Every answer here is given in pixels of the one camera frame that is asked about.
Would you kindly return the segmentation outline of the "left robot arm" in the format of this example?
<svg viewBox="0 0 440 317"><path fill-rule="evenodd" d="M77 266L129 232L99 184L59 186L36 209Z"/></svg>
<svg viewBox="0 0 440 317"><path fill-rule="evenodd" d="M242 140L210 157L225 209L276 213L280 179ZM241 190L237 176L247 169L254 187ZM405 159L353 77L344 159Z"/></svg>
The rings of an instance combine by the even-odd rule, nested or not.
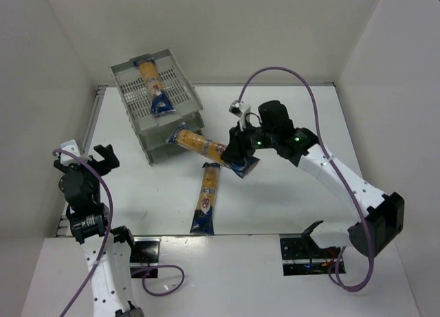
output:
<svg viewBox="0 0 440 317"><path fill-rule="evenodd" d="M125 226L112 226L113 198L103 180L120 163L111 145L95 150L102 160L84 154L75 140L53 151L54 167L63 174L58 188L67 202L69 228L88 268L79 289L91 286L94 316L143 316L131 286L133 236Z"/></svg>

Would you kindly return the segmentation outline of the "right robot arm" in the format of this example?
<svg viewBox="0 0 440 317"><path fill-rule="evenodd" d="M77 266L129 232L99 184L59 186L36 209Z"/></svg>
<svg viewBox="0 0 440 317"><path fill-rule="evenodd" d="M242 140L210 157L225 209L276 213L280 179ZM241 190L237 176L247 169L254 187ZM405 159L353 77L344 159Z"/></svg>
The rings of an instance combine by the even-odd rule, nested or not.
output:
<svg viewBox="0 0 440 317"><path fill-rule="evenodd" d="M229 131L230 141L221 156L224 162L242 165L250 162L257 149L274 149L315 177L353 213L354 221L312 223L301 234L308 250L348 246L376 257L402 231L403 197L387 195L345 166L319 143L315 133L294 126L285 105L277 100L260 105L259 127L248 121L249 105L235 101L229 111L239 121Z"/></svg>

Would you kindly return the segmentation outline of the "spaghetti bag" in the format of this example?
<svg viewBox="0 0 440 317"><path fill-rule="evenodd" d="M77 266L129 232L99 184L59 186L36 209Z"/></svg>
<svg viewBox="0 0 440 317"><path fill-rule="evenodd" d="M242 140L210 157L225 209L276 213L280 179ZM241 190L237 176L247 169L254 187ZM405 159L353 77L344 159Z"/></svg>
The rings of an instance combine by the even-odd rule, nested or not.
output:
<svg viewBox="0 0 440 317"><path fill-rule="evenodd" d="M133 64L138 68L151 97L151 114L159 117L174 113L175 108L164 90L155 61L150 58L134 61Z"/></svg>
<svg viewBox="0 0 440 317"><path fill-rule="evenodd" d="M221 159L227 146L210 140L188 128L185 122L182 122L166 140L169 144L176 144L189 151L194 151L209 160L218 163L220 166L232 170L240 178L248 175L259 163L260 159L251 157L244 162L227 162Z"/></svg>
<svg viewBox="0 0 440 317"><path fill-rule="evenodd" d="M213 235L213 208L216 203L219 173L221 165L205 163L203 178L195 212L192 218L190 233Z"/></svg>

